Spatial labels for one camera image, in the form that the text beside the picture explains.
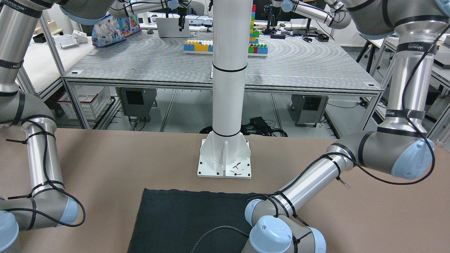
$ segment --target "white box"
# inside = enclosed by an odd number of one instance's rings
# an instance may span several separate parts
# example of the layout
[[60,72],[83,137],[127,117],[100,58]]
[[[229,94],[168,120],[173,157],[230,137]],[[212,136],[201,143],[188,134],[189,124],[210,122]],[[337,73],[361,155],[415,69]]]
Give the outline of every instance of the white box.
[[78,46],[78,42],[76,41],[76,39],[72,38],[72,36],[68,35],[68,34],[56,36],[56,37],[54,37],[54,41],[55,41],[56,46],[61,49]]
[[77,40],[78,43],[87,43],[87,34],[77,30],[73,30],[72,37]]

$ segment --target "laptop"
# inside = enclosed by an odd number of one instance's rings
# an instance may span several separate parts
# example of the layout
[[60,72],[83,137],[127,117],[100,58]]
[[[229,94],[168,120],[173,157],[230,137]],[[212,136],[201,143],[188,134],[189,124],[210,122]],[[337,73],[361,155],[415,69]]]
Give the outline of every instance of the laptop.
[[160,38],[189,38],[189,19],[184,23],[184,29],[180,32],[178,18],[157,18],[156,27]]

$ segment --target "monitor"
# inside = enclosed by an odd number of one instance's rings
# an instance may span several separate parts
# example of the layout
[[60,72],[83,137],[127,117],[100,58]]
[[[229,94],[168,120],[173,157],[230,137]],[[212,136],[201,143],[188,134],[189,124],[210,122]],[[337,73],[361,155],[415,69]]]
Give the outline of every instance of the monitor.
[[[253,4],[256,5],[255,20],[267,21],[268,16],[264,6],[268,5],[269,3],[270,0],[253,0]],[[316,0],[308,2],[308,4],[313,5],[319,9],[324,9],[326,6],[324,0]],[[278,16],[278,21],[291,21],[291,19],[293,18],[307,18],[307,17],[294,12],[281,11],[280,15]]]

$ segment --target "white pillar base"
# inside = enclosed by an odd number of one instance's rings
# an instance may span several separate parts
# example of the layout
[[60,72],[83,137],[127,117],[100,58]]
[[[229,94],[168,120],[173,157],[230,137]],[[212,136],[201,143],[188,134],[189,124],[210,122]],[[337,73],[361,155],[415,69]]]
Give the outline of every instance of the white pillar base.
[[[229,141],[237,142],[237,145],[234,145],[237,147],[236,153],[234,150],[229,150],[229,147],[233,146],[229,145]],[[215,148],[215,143],[222,146]],[[250,148],[244,135],[239,133],[233,137],[221,137],[214,132],[209,133],[208,137],[202,140],[197,176],[251,179]]]

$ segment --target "computer case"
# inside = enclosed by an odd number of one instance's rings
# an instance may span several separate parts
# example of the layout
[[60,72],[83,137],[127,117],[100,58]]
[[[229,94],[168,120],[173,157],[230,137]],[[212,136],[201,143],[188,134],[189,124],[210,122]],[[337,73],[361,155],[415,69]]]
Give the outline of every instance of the computer case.
[[327,96],[299,95],[291,96],[291,110],[295,112],[295,126],[316,127],[325,113]]

